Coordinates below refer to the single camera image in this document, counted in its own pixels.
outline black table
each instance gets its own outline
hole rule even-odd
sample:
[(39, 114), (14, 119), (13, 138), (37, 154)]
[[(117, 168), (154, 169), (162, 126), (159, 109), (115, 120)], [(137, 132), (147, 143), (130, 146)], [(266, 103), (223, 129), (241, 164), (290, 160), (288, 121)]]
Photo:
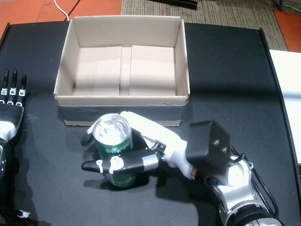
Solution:
[[(210, 190), (175, 172), (151, 172), (143, 186), (118, 191), (81, 170), (96, 157), (79, 140), (87, 128), (64, 125), (53, 97), (68, 22), (12, 25), (0, 69), (28, 75), (30, 92), (15, 177), (15, 206), (42, 225), (219, 225)], [(287, 226), (301, 225), (297, 163), (285, 109), (258, 30), (186, 24), (191, 98), (183, 123), (217, 120), (270, 188)]]

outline can lid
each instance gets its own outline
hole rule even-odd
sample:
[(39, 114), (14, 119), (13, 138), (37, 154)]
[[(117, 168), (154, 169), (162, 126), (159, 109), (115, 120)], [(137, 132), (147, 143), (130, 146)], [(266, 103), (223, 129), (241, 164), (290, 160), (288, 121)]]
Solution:
[(94, 138), (104, 145), (118, 145), (126, 140), (131, 133), (127, 119), (120, 114), (101, 116), (93, 128)]

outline robotic arm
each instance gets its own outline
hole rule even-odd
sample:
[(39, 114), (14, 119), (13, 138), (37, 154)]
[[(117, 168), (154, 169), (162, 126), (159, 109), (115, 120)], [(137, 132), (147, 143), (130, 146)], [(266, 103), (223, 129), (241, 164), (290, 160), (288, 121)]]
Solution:
[(18, 72), (14, 70), (11, 87), (8, 89), (9, 71), (5, 71), (0, 95), (0, 180), (4, 176), (10, 152), (8, 142), (16, 136), (24, 113), (27, 77), (26, 74), (22, 76), (17, 93), (17, 75)]
[[(82, 169), (105, 174), (126, 174), (159, 167), (165, 161), (192, 180), (204, 178), (220, 200), (224, 226), (281, 226), (252, 186), (253, 164), (245, 154), (231, 153), (230, 137), (214, 121), (190, 126), (188, 141), (169, 129), (132, 112), (122, 112), (131, 128), (139, 131), (147, 148), (107, 160), (87, 161)], [(90, 134), (93, 125), (88, 129)]]

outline cardboard box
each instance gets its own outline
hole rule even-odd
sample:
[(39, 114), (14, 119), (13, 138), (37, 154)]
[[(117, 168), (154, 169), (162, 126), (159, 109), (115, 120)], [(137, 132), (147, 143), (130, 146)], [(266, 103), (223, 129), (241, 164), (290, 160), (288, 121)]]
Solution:
[(173, 16), (70, 21), (54, 97), (66, 125), (132, 111), (178, 126), (190, 95), (184, 22)]

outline carpet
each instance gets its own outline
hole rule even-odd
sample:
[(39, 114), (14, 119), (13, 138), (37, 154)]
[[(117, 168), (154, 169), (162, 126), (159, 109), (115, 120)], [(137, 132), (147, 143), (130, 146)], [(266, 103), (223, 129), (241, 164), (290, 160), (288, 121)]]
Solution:
[(188, 23), (263, 28), (270, 49), (287, 50), (275, 9), (277, 5), (271, 0), (198, 0), (197, 10), (148, 0), (123, 0), (121, 14), (180, 16)]

